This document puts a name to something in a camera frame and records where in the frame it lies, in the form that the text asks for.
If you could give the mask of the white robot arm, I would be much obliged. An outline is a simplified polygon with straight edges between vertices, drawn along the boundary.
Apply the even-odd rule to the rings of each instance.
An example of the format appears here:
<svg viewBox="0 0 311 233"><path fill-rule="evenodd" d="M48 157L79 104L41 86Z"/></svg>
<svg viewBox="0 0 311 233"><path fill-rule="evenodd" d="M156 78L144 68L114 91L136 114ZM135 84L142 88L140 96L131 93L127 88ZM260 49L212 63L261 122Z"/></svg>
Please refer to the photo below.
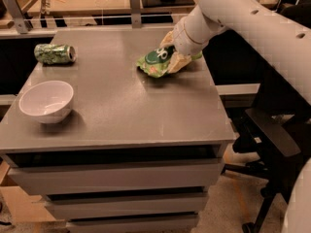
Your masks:
<svg viewBox="0 0 311 233"><path fill-rule="evenodd" d="M194 55L203 50L210 39L227 29L239 34L303 103L310 104L310 31L267 10L257 0L198 0L191 13L174 26L160 45L163 48L173 46L184 56ZM305 109L287 123L279 124L262 110L246 111L246 116L262 135L259 152L263 160L270 162L268 188L271 193L264 198L257 220L242 226L244 233L259 233L274 195L284 189L279 181L290 181L291 191L300 184L308 164L299 160L303 148L286 128L291 125L300 130L300 136L308 138L310 131L302 124L309 114L310 110Z"/></svg>

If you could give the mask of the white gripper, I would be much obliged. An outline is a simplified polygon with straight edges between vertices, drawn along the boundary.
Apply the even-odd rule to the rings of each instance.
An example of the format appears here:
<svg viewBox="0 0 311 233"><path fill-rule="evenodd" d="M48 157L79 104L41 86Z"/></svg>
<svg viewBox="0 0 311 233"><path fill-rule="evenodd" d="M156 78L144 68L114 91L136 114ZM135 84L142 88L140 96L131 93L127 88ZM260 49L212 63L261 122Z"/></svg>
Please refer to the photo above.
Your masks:
<svg viewBox="0 0 311 233"><path fill-rule="evenodd" d="M196 23L188 17L182 17L174 26L173 32L169 31L160 43L161 48L175 47L167 73L177 73L191 62L191 55L196 55L208 44L206 31L202 23Z"/></svg>

